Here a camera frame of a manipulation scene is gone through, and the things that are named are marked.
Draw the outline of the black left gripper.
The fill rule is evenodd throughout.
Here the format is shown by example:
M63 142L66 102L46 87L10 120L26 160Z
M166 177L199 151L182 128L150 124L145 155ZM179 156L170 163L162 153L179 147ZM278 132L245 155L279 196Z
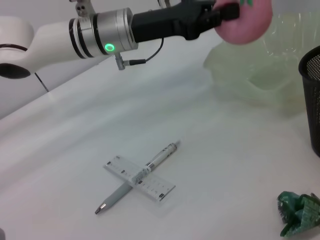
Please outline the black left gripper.
M238 3L227 3L213 9L214 4L213 0L183 0L168 8L135 14L131 24L134 40L146 42L181 36L191 41L223 22L240 17Z

